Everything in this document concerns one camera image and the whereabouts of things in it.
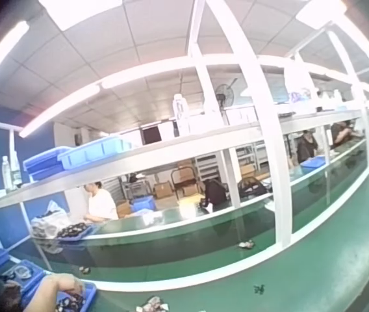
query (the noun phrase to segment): bottle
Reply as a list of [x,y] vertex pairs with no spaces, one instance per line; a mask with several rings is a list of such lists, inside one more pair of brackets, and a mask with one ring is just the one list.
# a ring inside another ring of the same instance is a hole
[[6,192],[10,192],[12,190],[13,183],[11,180],[11,170],[7,156],[3,156],[3,164],[1,165],[1,172],[3,173],[4,189],[6,190]]
[[13,152],[13,156],[11,158],[11,179],[13,182],[13,189],[20,187],[23,183],[21,181],[20,163],[18,162],[16,151]]

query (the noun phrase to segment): drop ceiling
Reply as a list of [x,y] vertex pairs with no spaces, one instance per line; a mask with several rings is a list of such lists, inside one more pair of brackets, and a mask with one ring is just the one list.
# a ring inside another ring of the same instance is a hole
[[[304,0],[227,0],[257,54],[284,56],[313,29],[295,15]],[[349,1],[356,18],[359,3]],[[156,60],[186,55],[193,0],[131,0],[60,31],[37,1],[24,2],[20,19],[31,28],[0,66],[0,106],[37,116],[58,100],[106,75]],[[334,28],[351,53],[357,70],[369,67],[354,43]],[[206,7],[201,23],[202,53],[230,53],[222,30]],[[302,52],[306,61],[344,72],[335,50],[321,35]],[[233,84],[235,103],[249,98],[238,68],[209,68],[214,88]],[[286,99],[282,75],[267,73],[276,101]],[[318,83],[329,88],[326,82]],[[172,116],[171,101],[182,93],[191,109],[200,109],[203,94],[196,71],[163,73],[102,91],[57,116],[71,127],[115,132]]]

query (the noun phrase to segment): person in dark shirt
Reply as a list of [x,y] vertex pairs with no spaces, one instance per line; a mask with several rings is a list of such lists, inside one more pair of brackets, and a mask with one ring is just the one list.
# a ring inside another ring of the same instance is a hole
[[351,120],[334,123],[330,130],[332,132],[332,148],[337,148],[352,138],[362,137],[362,135],[353,130],[353,123]]
[[299,164],[315,157],[317,149],[318,144],[314,139],[312,131],[304,130],[303,135],[298,139],[297,143],[297,160]]

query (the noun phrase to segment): cardboard box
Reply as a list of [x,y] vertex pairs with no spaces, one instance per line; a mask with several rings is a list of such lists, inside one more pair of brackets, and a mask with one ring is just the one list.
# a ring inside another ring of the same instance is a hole
[[117,201],[117,214],[118,218],[125,218],[131,214],[131,207],[128,200]]
[[154,192],[157,198],[165,198],[173,195],[173,188],[170,182],[154,184]]
[[191,196],[197,194],[199,190],[197,189],[196,184],[188,185],[187,187],[183,187],[183,194],[185,196]]
[[242,178],[255,177],[255,169],[252,164],[246,164],[240,167]]

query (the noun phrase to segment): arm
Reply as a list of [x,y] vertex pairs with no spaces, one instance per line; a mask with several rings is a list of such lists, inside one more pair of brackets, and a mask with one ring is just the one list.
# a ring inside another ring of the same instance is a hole
[[48,275],[40,282],[33,299],[24,312],[54,312],[59,291],[82,294],[84,285],[71,274]]
[[345,128],[341,132],[339,132],[338,136],[334,143],[339,144],[341,143],[348,135],[350,135],[352,130],[350,128]]
[[101,218],[100,216],[93,216],[92,214],[88,214],[88,213],[83,218],[86,221],[91,221],[93,223],[100,223],[100,222],[104,222],[104,221],[109,220],[109,219],[106,219],[106,218]]

